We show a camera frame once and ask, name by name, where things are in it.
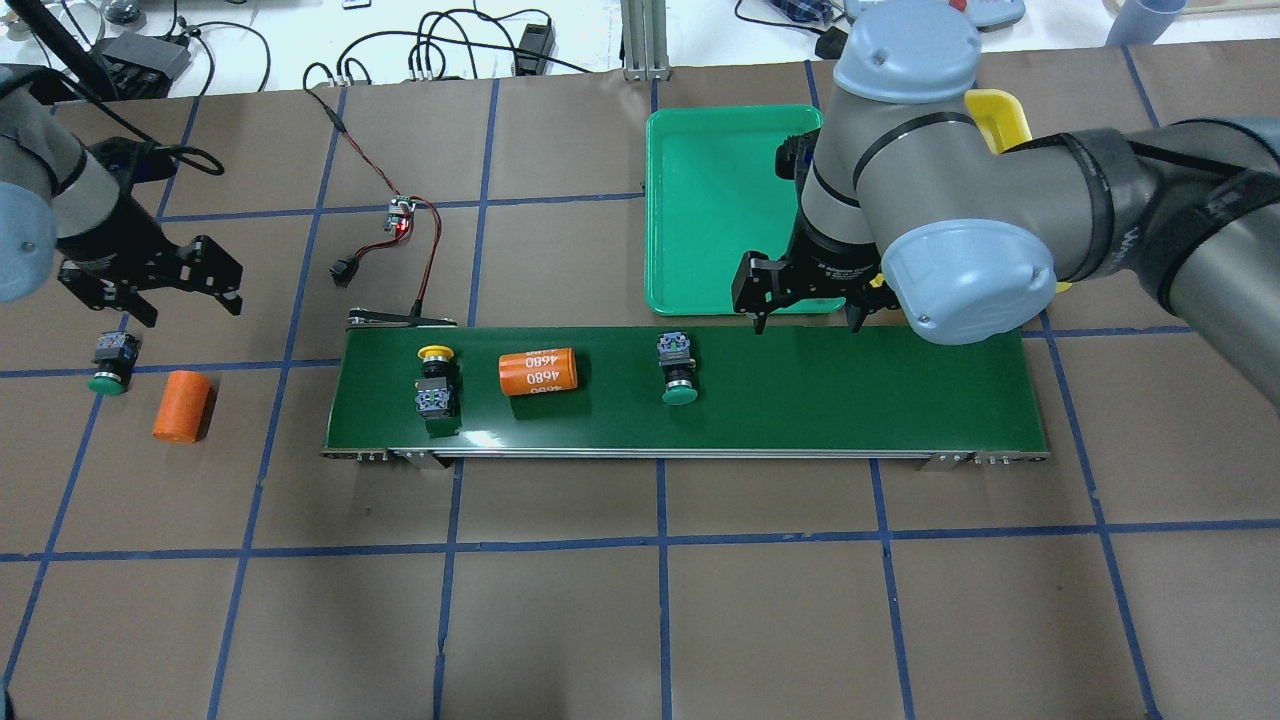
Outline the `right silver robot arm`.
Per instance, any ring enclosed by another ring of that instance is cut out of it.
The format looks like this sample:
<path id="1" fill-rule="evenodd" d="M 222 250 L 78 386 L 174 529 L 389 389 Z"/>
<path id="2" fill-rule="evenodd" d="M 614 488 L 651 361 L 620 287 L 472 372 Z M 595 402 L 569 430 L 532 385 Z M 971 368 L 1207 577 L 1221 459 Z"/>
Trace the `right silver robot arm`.
<path id="1" fill-rule="evenodd" d="M 941 1 L 876 3 L 852 23 L 822 127 L 778 151 L 799 206 L 787 251 L 746 252 L 733 310 L 842 299 L 937 345 L 1043 311 L 1059 283 L 1120 270 L 1279 396 L 1277 120 L 1193 118 L 989 150 L 965 104 L 980 38 Z"/>

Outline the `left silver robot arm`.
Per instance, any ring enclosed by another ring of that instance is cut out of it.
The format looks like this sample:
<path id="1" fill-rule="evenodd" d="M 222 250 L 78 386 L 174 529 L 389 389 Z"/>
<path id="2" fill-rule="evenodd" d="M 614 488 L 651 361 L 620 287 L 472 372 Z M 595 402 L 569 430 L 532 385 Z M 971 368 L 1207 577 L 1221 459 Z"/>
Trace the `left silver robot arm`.
<path id="1" fill-rule="evenodd" d="M 134 126 L 127 137 L 83 143 L 36 97 L 47 85 L 90 99 L 51 68 L 3 67 L 3 301 L 56 278 L 86 307 L 147 327 L 157 322 L 148 290 L 204 293 L 239 315 L 242 265 L 206 234 L 173 243 L 133 195 L 136 184 L 172 178 L 183 164 L 209 176 L 221 176 L 224 165 Z"/>

